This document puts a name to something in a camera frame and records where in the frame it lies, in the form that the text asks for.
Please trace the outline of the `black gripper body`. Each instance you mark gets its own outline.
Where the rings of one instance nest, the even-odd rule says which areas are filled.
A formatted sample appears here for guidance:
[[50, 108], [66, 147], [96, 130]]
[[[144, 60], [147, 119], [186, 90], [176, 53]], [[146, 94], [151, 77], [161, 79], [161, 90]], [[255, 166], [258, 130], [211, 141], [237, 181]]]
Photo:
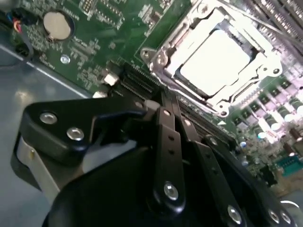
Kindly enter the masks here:
[[70, 182], [51, 227], [217, 227], [210, 192], [187, 144], [169, 148], [165, 178], [150, 147], [131, 150]]

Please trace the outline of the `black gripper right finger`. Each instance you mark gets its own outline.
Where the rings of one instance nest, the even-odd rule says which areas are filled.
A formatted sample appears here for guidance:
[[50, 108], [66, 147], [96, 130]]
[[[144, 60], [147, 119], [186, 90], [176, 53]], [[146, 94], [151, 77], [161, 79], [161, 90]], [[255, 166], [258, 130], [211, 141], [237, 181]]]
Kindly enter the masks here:
[[196, 166], [205, 178], [209, 198], [220, 227], [294, 227], [296, 221], [281, 202], [241, 165], [215, 136], [199, 137], [194, 125], [181, 116], [178, 99], [172, 109], [182, 135], [193, 151]]

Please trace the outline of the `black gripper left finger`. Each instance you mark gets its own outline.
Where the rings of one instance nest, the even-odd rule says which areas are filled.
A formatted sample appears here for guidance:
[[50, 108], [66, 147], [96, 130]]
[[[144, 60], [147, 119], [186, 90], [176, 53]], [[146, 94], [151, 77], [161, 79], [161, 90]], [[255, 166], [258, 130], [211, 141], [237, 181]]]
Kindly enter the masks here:
[[116, 96], [28, 105], [13, 153], [19, 178], [35, 183], [53, 205], [70, 182], [141, 147], [152, 148], [168, 178], [166, 150], [183, 147], [172, 95], [160, 91], [145, 102]]

